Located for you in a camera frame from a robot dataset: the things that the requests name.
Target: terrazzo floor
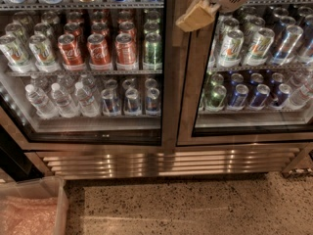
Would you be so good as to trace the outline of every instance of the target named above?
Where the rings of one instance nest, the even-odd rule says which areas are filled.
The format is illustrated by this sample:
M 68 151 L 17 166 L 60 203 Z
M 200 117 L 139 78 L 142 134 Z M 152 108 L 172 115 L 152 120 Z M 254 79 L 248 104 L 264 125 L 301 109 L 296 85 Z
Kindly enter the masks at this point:
M 68 181 L 67 235 L 312 235 L 313 176 Z

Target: plastic bottle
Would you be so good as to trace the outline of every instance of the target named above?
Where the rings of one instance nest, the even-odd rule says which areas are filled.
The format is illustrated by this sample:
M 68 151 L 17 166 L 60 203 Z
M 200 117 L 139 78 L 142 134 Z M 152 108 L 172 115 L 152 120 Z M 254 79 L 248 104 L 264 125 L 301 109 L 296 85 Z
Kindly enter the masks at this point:
M 41 88 L 49 96 L 51 86 L 47 76 L 33 74 L 30 83 L 35 87 Z
M 100 107 L 92 94 L 91 89 L 82 82 L 75 83 L 75 95 L 78 99 L 81 112 L 86 117 L 96 117 L 100 114 Z
M 67 90 L 59 83 L 51 85 L 51 96 L 59 108 L 60 115 L 64 118 L 77 117 L 80 114 L 79 107 L 72 100 Z
M 58 115 L 58 108 L 41 88 L 28 84 L 25 90 L 27 100 L 37 109 L 40 117 L 53 118 Z
M 96 78 L 92 74 L 82 74 L 80 76 L 80 81 L 83 83 L 83 85 L 88 86 L 91 89 L 95 99 L 100 101 L 100 92 L 97 86 Z

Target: green can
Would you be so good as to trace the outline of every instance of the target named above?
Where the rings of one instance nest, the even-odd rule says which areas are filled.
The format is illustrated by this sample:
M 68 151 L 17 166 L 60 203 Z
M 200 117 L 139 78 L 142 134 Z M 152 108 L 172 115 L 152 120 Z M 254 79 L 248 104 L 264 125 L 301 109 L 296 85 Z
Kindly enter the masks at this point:
M 13 35 L 0 37 L 0 50 L 14 66 L 24 66 L 29 63 L 30 56 L 24 45 Z
M 162 63 L 162 38 L 159 34 L 150 33 L 144 41 L 144 63 L 156 65 Z

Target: beverage cooler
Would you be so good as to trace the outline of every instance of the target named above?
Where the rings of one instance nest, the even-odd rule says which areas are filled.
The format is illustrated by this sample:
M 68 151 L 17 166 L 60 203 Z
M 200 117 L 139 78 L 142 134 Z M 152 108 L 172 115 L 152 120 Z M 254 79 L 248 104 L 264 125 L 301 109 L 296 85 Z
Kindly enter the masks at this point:
M 312 2 L 249 0 L 192 33 L 178 147 L 210 150 L 207 172 L 288 173 L 311 151 Z

